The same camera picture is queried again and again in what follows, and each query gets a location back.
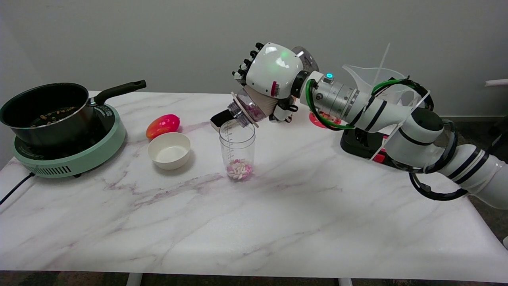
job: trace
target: plastic cup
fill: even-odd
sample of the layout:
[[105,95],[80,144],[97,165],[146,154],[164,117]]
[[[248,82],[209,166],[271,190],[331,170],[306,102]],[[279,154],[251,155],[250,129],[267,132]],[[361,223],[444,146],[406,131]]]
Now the plastic cup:
[[219,140],[228,177],[233,180],[249,178],[254,164],[254,126],[241,127],[236,120],[227,121],[219,129]]

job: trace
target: red mango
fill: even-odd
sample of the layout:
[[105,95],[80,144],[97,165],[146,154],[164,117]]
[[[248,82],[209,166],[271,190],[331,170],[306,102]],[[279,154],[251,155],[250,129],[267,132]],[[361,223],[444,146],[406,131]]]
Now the red mango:
[[180,118],[178,118],[178,116],[174,114],[163,115],[148,125],[148,128],[146,128],[146,137],[152,140],[161,134],[175,132],[179,126]]

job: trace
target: red button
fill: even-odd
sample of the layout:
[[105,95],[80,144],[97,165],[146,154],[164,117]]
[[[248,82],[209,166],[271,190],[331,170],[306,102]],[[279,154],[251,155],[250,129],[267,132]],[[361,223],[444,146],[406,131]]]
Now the red button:
[[384,160],[385,160],[385,155],[383,155],[383,154],[377,154],[374,157],[374,161],[376,161],[378,163],[382,163]]

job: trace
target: floor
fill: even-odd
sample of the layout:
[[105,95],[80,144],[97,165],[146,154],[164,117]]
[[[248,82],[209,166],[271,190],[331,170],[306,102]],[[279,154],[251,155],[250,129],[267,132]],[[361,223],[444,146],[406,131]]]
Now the floor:
[[[457,124],[460,144],[474,144],[486,149],[494,139],[488,135],[492,123],[468,122]],[[499,159],[508,161],[508,144],[494,153]],[[508,235],[508,211],[492,209],[482,201],[470,197],[492,232],[501,241]],[[103,272],[0,272],[0,286],[123,286],[127,273]],[[431,280],[353,279],[354,286],[488,286],[495,283]],[[274,278],[274,277],[229,277],[198,275],[143,275],[143,286],[181,285],[230,285],[230,286],[336,286],[331,278]]]

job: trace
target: white bowl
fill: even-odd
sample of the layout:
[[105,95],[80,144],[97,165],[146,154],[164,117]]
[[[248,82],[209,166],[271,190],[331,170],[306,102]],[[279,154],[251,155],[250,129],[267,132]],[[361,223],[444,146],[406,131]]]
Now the white bowl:
[[182,133],[170,132],[155,137],[148,145],[148,156],[159,168],[174,170],[189,159],[191,142]]

